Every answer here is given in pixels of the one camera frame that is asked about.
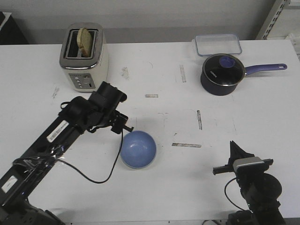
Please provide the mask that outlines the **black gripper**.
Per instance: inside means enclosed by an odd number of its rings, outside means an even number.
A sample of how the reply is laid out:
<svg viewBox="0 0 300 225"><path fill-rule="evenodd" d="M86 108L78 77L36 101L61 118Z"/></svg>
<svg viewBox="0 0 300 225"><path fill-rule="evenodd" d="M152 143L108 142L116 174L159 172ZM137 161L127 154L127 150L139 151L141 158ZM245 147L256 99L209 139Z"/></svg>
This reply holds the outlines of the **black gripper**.
<svg viewBox="0 0 300 225"><path fill-rule="evenodd" d="M96 122L93 126L108 127L116 134L121 134L123 130L132 132L134 127L126 125L128 117L116 110L120 102L124 102L127 95L113 87L107 82L102 82L97 91L89 97L89 101L97 107Z"/></svg>
<svg viewBox="0 0 300 225"><path fill-rule="evenodd" d="M273 159L261 159L245 152L236 142L230 141L228 163L214 167L212 172L214 175L233 172L240 183L252 183L260 180L272 164Z"/></svg>

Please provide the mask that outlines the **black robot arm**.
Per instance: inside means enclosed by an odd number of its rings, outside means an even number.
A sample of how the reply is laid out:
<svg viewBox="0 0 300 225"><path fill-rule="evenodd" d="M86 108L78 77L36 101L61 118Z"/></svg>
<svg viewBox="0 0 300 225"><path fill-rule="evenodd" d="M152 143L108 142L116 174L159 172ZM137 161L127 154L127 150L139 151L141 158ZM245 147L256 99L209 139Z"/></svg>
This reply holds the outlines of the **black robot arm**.
<svg viewBox="0 0 300 225"><path fill-rule="evenodd" d="M116 110L127 95L102 82L88 99L81 96L61 104L61 111L41 136L12 163L0 179L0 223L2 225L62 225L57 216L29 203L28 196L85 131L111 127L122 134L133 131L128 117Z"/></svg>
<svg viewBox="0 0 300 225"><path fill-rule="evenodd" d="M274 176L266 173L273 164L273 159L260 159L245 152L234 141L230 141L230 157L224 166L214 167L213 174L235 174L241 196L245 199L248 210L239 207L228 215L227 225L285 225L278 197L282 193L281 183Z"/></svg>

